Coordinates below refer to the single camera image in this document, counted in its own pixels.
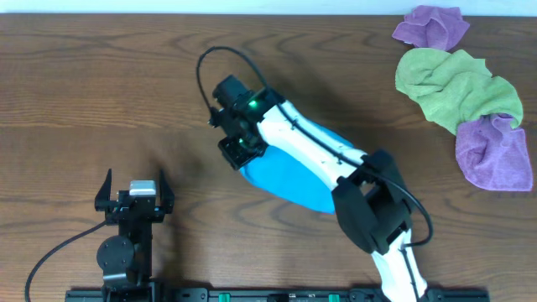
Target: green connector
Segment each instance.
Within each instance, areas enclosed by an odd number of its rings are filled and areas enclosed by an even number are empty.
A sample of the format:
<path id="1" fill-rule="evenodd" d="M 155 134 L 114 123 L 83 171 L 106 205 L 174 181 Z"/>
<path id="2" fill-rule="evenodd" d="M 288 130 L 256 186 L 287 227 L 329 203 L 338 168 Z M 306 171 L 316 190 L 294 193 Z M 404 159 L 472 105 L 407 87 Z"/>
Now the green connector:
<path id="1" fill-rule="evenodd" d="M 339 294 L 329 294 L 328 302 L 339 302 Z"/>
<path id="2" fill-rule="evenodd" d="M 232 296 L 230 294 L 219 294 L 218 295 L 218 302 L 230 302 L 232 300 Z"/>

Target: microfiber towel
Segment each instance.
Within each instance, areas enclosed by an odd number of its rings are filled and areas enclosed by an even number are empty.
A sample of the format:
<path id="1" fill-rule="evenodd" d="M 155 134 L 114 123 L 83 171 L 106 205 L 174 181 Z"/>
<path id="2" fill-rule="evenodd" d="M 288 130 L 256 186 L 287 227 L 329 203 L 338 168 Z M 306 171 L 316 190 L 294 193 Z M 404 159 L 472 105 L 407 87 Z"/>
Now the microfiber towel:
<path id="1" fill-rule="evenodd" d="M 485 190 L 530 191 L 534 180 L 521 128 L 508 114 L 464 122 L 456 132 L 456 161 L 468 181 Z"/>
<path id="2" fill-rule="evenodd" d="M 332 138 L 352 146 L 346 139 L 316 125 Z M 250 184 L 313 211 L 334 214 L 330 189 L 300 161 L 280 148 L 268 146 L 263 157 L 241 168 Z"/>
<path id="3" fill-rule="evenodd" d="M 411 49 L 397 66 L 395 88 L 420 104 L 427 121 L 453 134 L 460 123 L 492 113 L 510 115 L 511 127 L 518 127 L 523 110 L 516 90 L 504 78 L 491 76 L 485 60 L 464 50 L 451 55 L 438 49 Z"/>
<path id="4" fill-rule="evenodd" d="M 392 37 L 415 47 L 449 50 L 462 39 L 470 24 L 462 20 L 459 8 L 420 5 L 404 16 Z"/>

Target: blue part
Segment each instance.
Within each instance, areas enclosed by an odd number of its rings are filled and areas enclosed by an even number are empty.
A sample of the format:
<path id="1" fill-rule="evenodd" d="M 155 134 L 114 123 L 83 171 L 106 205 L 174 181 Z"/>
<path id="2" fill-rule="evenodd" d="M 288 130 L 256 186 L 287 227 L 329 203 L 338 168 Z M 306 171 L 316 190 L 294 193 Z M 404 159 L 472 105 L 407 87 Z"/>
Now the blue part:
<path id="1" fill-rule="evenodd" d="M 334 132 L 316 125 L 330 137 L 347 146 L 352 144 Z M 250 184 L 279 198 L 305 206 L 313 211 L 334 214 L 331 191 L 313 172 L 280 148 L 268 146 L 261 158 L 241 168 Z"/>

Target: black mount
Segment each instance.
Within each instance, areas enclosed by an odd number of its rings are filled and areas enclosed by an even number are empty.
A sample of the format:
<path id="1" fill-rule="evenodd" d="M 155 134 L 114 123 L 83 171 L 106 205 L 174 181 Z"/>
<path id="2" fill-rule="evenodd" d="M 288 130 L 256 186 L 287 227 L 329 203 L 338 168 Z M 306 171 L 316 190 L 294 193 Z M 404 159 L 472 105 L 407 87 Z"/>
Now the black mount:
<path id="1" fill-rule="evenodd" d="M 285 99 L 278 93 L 262 89 L 249 90 L 234 75 L 216 86 L 212 96 L 222 107 L 211 108 L 214 127 L 222 127 L 226 137 L 218 143 L 222 155 L 234 169 L 240 169 L 252 159 L 263 156 L 267 144 L 259 135 L 257 123 L 274 105 Z"/>
<path id="2" fill-rule="evenodd" d="M 105 240 L 97 251 L 102 269 L 105 301 L 125 293 L 144 293 L 150 289 L 151 226 L 160 223 L 174 208 L 175 196 L 160 172 L 160 206 L 156 205 L 156 186 L 152 180 L 135 180 L 130 190 L 120 190 L 110 200 L 112 170 L 95 197 L 96 211 L 104 211 L 109 226 L 118 225 L 119 234 Z"/>
<path id="3" fill-rule="evenodd" d="M 362 156 L 362 166 L 404 186 L 394 159 L 385 151 Z M 373 185 L 365 195 L 363 183 Z M 332 191 L 337 221 L 347 237 L 366 253 L 384 255 L 395 238 L 412 227 L 410 215 L 414 204 L 386 182 L 357 169 L 347 178 L 337 180 Z"/>

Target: purple cloth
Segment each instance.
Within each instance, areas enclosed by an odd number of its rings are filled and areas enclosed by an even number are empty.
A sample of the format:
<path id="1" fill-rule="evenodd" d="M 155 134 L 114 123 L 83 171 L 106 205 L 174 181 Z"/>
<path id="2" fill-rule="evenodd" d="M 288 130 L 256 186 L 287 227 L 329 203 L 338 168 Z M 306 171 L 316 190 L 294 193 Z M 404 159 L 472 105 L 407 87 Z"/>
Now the purple cloth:
<path id="1" fill-rule="evenodd" d="M 508 114 L 464 122 L 456 131 L 455 156 L 468 181 L 485 190 L 530 191 L 534 180 L 522 128 Z"/>
<path id="2" fill-rule="evenodd" d="M 415 47 L 449 50 L 462 39 L 470 24 L 462 20 L 459 8 L 420 5 L 404 15 L 392 37 Z"/>

